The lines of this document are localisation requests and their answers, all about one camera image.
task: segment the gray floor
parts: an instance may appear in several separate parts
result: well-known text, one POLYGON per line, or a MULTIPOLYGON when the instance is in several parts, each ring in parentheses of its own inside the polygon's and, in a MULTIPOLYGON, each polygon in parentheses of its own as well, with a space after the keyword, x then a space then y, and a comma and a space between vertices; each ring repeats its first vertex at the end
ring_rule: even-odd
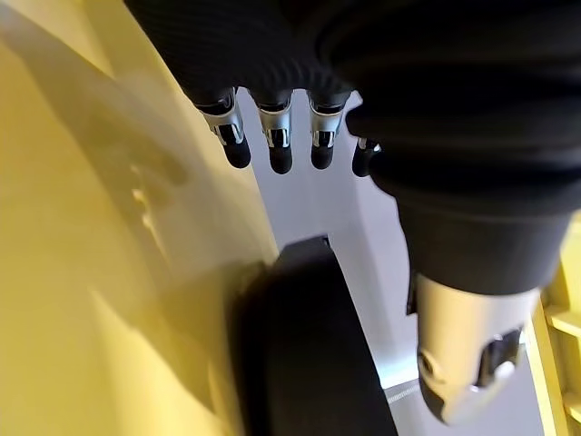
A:
MULTIPOLYGON (((310 163, 310 118, 306 94, 296 92, 292 107, 293 166, 288 174, 272 171, 266 141, 251 98, 239 92, 252 167, 261 189, 277 244, 327 233, 345 273, 373 360, 384 387, 394 374, 415 369, 415 317, 405 316, 409 265, 395 202, 368 178, 351 172, 356 138, 343 125, 330 168, 310 163)), ((348 105, 358 103, 351 97, 348 105)), ((392 406, 402 436, 542 434, 527 365, 502 398, 469 425, 448 429, 426 409, 415 392, 392 406)))

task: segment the yellow surface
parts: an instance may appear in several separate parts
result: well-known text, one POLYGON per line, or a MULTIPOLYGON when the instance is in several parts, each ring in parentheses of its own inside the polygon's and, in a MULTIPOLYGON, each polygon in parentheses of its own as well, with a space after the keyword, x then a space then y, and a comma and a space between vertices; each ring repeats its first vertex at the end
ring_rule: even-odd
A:
POLYGON ((575 421, 581 423, 581 400, 572 393, 565 395, 564 404, 566 412, 571 415, 575 421))
POLYGON ((241 434, 225 305, 275 255, 120 1, 0 2, 0 434, 241 434))
POLYGON ((537 306, 525 334, 545 436, 565 436, 568 434, 567 421, 542 304, 537 306))
POLYGON ((527 335, 543 428, 545 434, 557 436, 581 434, 580 225, 578 215, 561 248, 555 280, 545 291, 545 307, 539 306, 527 335))
POLYGON ((560 307, 549 307, 546 310, 547 323, 557 330, 581 338, 581 316, 564 311, 560 307))

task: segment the black rubber fingertip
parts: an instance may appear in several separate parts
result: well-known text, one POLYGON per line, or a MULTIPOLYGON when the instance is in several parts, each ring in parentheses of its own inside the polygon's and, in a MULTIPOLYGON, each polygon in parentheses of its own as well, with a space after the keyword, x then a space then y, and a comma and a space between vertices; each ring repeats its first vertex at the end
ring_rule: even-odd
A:
POLYGON ((333 160, 333 147, 315 147, 310 149, 310 161, 318 170, 328 168, 333 160))
POLYGON ((251 149, 248 147, 246 137, 239 144, 224 145, 224 152, 234 168, 246 168, 251 162, 251 149))
POLYGON ((271 168, 275 173, 286 174, 292 167, 292 151, 290 147, 269 148, 271 168))
POLYGON ((362 150, 359 147, 355 147, 353 163, 351 165, 351 169, 355 175, 358 177, 366 177, 369 175, 369 161, 373 154, 373 150, 362 150))

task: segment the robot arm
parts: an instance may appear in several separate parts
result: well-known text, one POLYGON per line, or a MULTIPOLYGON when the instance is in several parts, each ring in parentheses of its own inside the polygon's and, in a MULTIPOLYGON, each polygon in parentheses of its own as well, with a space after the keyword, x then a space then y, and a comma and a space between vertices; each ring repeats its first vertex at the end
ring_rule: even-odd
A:
POLYGON ((581 2, 125 3, 236 167, 251 159, 237 87, 277 173, 291 168, 292 90, 309 92, 321 169, 359 92, 353 171, 398 203, 424 399, 446 423, 488 402, 581 207, 581 2))

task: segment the silver metal joint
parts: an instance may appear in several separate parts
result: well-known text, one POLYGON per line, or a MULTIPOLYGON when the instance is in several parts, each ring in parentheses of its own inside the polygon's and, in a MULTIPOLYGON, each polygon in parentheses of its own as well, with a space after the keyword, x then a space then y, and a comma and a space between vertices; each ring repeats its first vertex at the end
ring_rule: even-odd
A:
POLYGON ((318 112, 311 99, 310 102, 310 131, 312 134, 312 144, 315 147, 329 147, 335 144, 335 139, 339 133, 341 118, 343 116, 343 106, 337 112, 323 114, 318 112))
POLYGON ((240 107, 236 101, 236 93, 232 89, 230 108, 223 114, 208 114, 203 107, 198 107, 210 130, 214 132, 222 145, 240 144, 244 140, 244 127, 240 107))
POLYGON ((262 132, 270 148, 286 148, 291 145, 291 99, 279 111, 258 107, 262 132))
POLYGON ((540 291, 482 295, 417 276, 418 370, 424 401, 442 422, 486 407, 517 368, 523 326, 540 291))
POLYGON ((375 141, 371 141, 370 139, 367 138, 358 139, 357 146, 361 150, 373 150, 374 152, 378 152, 379 150, 381 150, 381 147, 379 146, 378 143, 376 143, 375 141))

